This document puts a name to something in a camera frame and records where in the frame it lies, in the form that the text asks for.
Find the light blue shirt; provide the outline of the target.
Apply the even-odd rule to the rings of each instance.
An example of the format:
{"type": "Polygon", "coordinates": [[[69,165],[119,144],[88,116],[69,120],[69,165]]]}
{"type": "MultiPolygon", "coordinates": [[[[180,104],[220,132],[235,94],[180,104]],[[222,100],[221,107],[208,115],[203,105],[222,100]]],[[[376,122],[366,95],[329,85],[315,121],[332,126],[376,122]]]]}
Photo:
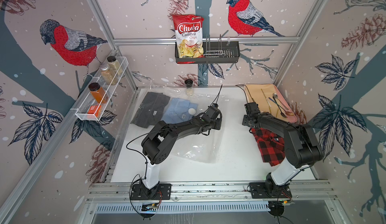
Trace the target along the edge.
{"type": "Polygon", "coordinates": [[[189,121],[193,118],[193,115],[188,113],[189,108],[194,108],[197,112],[197,107],[197,103],[182,98],[173,98],[161,120],[167,124],[178,124],[189,121]]]}

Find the red black plaid shirt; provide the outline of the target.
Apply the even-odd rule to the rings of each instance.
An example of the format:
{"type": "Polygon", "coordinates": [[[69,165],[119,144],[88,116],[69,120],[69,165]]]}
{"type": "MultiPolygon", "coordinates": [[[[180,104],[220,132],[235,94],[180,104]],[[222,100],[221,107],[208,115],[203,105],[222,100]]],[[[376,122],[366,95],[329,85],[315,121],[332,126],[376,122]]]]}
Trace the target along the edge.
{"type": "Polygon", "coordinates": [[[267,129],[250,129],[254,136],[264,163],[271,166],[281,164],[285,159],[284,139],[267,129]]]}

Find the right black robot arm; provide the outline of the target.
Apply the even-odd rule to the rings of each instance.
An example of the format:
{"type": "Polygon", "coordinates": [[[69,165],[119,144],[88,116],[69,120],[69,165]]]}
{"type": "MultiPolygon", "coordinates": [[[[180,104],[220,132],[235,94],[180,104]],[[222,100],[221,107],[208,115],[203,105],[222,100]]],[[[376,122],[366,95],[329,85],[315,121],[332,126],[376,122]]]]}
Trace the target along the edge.
{"type": "Polygon", "coordinates": [[[268,196],[279,196],[296,175],[323,159],[321,146],[308,124],[292,124],[262,113],[255,102],[245,104],[245,110],[244,126],[263,128],[283,137],[285,159],[266,176],[264,187],[268,196]]]}

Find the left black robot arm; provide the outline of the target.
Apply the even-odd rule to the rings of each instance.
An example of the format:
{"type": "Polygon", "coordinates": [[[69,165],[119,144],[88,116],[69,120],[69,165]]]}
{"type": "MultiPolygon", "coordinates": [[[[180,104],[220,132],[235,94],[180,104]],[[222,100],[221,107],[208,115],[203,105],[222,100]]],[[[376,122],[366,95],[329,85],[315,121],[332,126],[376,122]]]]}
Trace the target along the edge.
{"type": "Polygon", "coordinates": [[[208,136],[211,130],[221,129],[222,113],[217,103],[211,104],[203,113],[191,120],[178,124],[167,124],[159,121],[141,143],[142,153],[150,163],[145,171],[142,186],[146,191],[154,191],[159,185],[159,164],[172,151],[177,140],[190,135],[208,136]]]}

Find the clear plastic vacuum bag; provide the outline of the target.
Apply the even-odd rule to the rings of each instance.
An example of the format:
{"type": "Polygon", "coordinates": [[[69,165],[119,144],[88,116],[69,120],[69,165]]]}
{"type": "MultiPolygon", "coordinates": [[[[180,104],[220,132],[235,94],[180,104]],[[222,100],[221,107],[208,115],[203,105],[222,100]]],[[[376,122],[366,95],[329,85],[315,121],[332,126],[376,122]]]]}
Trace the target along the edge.
{"type": "Polygon", "coordinates": [[[225,131],[228,90],[165,86],[141,90],[118,159],[137,153],[151,165],[169,155],[214,162],[225,131]]]}

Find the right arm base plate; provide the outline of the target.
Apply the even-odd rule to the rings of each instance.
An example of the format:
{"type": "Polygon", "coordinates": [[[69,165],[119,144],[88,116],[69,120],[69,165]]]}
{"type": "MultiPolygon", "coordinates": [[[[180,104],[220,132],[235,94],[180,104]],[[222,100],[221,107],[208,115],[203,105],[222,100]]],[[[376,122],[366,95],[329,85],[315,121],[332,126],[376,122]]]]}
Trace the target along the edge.
{"type": "Polygon", "coordinates": [[[292,193],[289,185],[277,186],[275,184],[266,184],[263,181],[250,182],[247,186],[247,191],[253,199],[291,199],[292,193]]]}

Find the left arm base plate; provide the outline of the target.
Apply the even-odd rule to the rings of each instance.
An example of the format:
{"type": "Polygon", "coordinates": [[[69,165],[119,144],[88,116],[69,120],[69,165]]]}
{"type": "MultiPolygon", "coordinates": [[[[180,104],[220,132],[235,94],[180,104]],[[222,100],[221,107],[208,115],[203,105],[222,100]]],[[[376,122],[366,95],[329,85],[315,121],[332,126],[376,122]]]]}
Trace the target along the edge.
{"type": "Polygon", "coordinates": [[[131,188],[131,200],[170,200],[172,185],[169,183],[159,183],[148,189],[142,182],[134,184],[131,188]]]}

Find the dark grey pinstripe shirt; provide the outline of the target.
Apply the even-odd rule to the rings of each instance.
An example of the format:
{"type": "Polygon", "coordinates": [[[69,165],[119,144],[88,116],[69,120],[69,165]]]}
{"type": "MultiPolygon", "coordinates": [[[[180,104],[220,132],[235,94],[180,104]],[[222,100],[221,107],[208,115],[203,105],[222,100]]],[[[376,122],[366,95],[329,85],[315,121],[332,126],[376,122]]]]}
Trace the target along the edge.
{"type": "Polygon", "coordinates": [[[140,104],[131,124],[148,128],[161,121],[164,109],[170,101],[170,96],[163,93],[148,92],[140,104]]]}

